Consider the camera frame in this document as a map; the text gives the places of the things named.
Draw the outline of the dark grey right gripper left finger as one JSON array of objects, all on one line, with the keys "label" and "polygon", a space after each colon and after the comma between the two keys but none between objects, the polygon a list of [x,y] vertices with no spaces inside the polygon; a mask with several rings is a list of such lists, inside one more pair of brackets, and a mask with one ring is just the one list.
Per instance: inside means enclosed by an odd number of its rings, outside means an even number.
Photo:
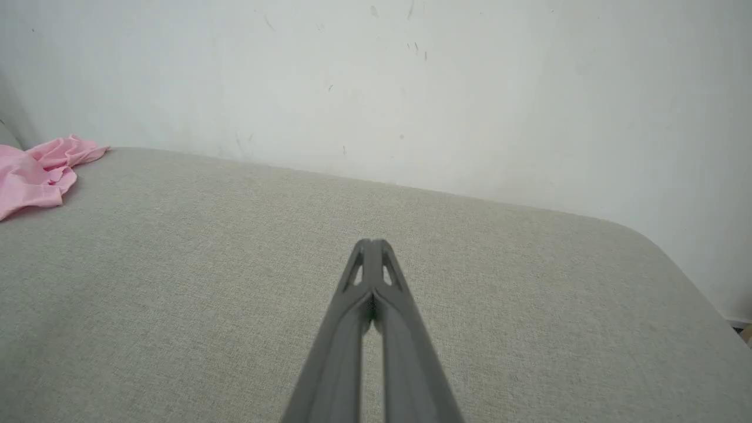
[{"label": "dark grey right gripper left finger", "polygon": [[282,422],[360,422],[362,338],[372,319],[365,271],[368,239],[355,243],[308,353]]}]

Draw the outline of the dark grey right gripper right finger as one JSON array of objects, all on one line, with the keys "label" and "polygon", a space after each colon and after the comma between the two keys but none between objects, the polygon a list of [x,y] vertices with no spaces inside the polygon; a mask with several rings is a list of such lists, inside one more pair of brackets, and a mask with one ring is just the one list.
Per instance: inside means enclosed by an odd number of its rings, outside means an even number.
[{"label": "dark grey right gripper right finger", "polygon": [[385,421],[465,421],[393,248],[384,239],[374,244],[380,265],[373,295],[383,340]]}]

